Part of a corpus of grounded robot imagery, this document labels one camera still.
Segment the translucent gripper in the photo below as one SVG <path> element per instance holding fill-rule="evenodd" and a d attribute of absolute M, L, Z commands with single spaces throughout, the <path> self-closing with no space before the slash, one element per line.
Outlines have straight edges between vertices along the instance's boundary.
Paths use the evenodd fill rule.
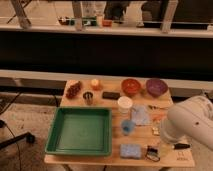
<path fill-rule="evenodd" d="M 158 145 L 158 155 L 165 157 L 173 150 L 173 145 L 180 141 L 182 133 L 168 119 L 163 119 L 159 125 L 160 143 Z"/>

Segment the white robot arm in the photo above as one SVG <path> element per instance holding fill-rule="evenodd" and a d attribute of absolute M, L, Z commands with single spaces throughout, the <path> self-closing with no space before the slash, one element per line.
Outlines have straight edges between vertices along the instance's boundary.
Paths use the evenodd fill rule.
<path fill-rule="evenodd" d="M 166 156 L 172 146 L 189 136 L 213 150 L 213 103 L 204 96 L 193 96 L 172 105 L 159 124 L 158 154 Z"/>

